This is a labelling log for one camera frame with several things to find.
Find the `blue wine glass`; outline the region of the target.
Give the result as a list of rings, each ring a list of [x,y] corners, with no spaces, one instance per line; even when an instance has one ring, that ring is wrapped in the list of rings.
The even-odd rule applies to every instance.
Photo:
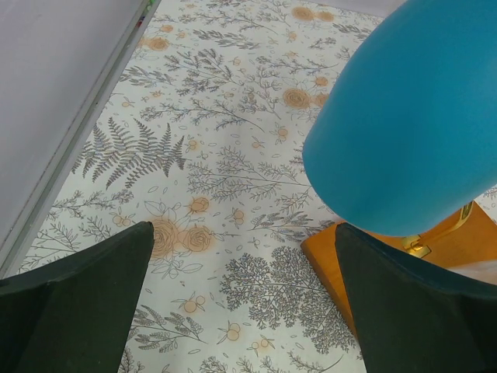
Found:
[[[407,1],[365,39],[304,141],[306,176],[367,232],[426,232],[496,184],[496,3]]]

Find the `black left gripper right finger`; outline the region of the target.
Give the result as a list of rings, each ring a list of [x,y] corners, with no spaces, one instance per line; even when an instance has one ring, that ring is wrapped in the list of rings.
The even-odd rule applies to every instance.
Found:
[[[347,223],[335,249],[368,372],[494,372],[496,286]]]

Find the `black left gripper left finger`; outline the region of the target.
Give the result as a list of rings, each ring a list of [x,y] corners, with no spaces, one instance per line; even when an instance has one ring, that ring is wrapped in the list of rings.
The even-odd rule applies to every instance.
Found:
[[[116,372],[154,246],[143,221],[1,281],[3,372]]]

